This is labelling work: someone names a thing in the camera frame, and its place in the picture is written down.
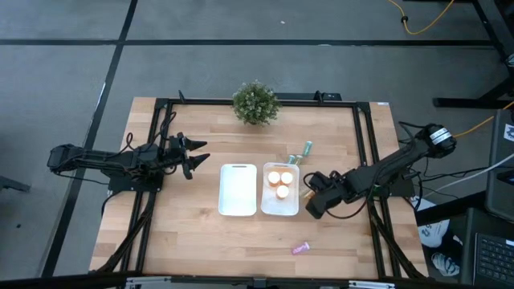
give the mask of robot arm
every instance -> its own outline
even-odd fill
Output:
[[[98,169],[111,179],[146,182],[165,173],[165,169],[174,170],[177,165],[182,165],[186,179],[190,180],[193,178],[191,170],[195,170],[210,154],[188,157],[186,151],[206,144],[205,141],[190,140],[182,132],[170,137],[166,149],[160,149],[156,144],[143,144],[132,151],[110,153],[63,144],[51,150],[47,166],[56,174],[78,168]]]
[[[428,124],[409,144],[377,164],[352,169],[343,175],[332,171],[328,177],[315,172],[308,181],[314,195],[306,209],[314,218],[321,218],[326,210],[342,201],[349,204],[368,197],[375,185],[390,184],[403,169],[423,157],[445,157],[454,151],[455,145],[455,138],[442,125]]]

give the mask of potted plant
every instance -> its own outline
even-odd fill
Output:
[[[233,95],[234,112],[244,124],[270,124],[281,107],[275,93],[259,81],[243,83]]]

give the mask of translucent container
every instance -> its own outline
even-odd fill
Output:
[[[292,183],[288,186],[289,195],[284,199],[278,199],[276,190],[278,186],[270,186],[267,175],[271,172],[285,173],[289,172],[293,176]],[[299,209],[299,187],[300,187],[300,169],[297,165],[266,163],[263,169],[263,198],[260,203],[260,209],[265,214],[294,216],[298,214]]]

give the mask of yellow cable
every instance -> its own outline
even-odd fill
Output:
[[[399,6],[395,1],[393,0],[387,0],[389,2],[391,2],[391,4],[395,5],[399,10],[400,12],[402,13],[402,17],[405,16],[405,12],[403,11],[402,7]],[[451,4],[453,4],[455,0],[451,0],[450,3],[448,3],[447,7],[444,8],[443,12],[441,12],[441,14],[436,18],[434,19],[434,21],[432,21],[432,23],[430,23],[427,27],[421,29],[420,31],[417,31],[417,32],[411,32],[409,30],[409,27],[407,26],[407,21],[406,20],[403,20],[403,26],[405,27],[405,30],[407,31],[408,34],[410,35],[420,35],[421,33],[429,30],[437,21],[439,21],[439,19],[448,11],[448,9],[450,9],[450,6]]]
[[[511,105],[514,105],[514,101],[512,101],[510,104],[507,104],[506,107],[502,108],[502,109],[507,109],[507,108],[510,108]],[[473,132],[474,130],[476,130],[477,128],[481,127],[482,125],[486,124],[488,121],[491,121],[493,118],[495,118],[494,116],[491,116],[489,117],[488,119],[482,121],[481,123],[477,124],[476,126],[474,126],[473,128],[467,130],[466,132],[461,132],[459,134],[456,134],[454,135],[454,137],[460,137],[460,136],[464,136],[464,135],[467,135],[468,133],[470,132]]]

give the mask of gray floor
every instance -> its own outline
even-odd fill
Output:
[[[417,30],[443,3],[401,4]],[[117,39],[128,0],[57,3],[0,0],[0,38]],[[487,16],[514,47],[496,8]],[[375,1],[140,0],[130,39],[486,39],[469,4],[455,4],[433,30],[405,33],[396,8]],[[102,88],[113,47],[0,46],[0,175],[30,183],[30,193],[0,193],[0,279],[39,274],[68,181],[46,169],[49,150],[81,145]],[[242,82],[259,79],[278,92],[339,92],[346,100],[387,101],[395,120],[438,122],[462,132],[493,112],[436,109],[431,98],[477,97],[506,76],[491,49],[455,47],[126,47],[95,149],[116,151],[132,98],[228,97]],[[459,140],[429,173],[487,165],[490,125]],[[405,134],[397,128],[398,135]],[[424,163],[416,164],[423,169]],[[98,173],[89,177],[105,180]],[[438,187],[444,180],[429,186]],[[447,193],[464,196],[483,178]],[[56,269],[88,270],[106,188],[84,183]],[[436,203],[447,197],[431,195]]]

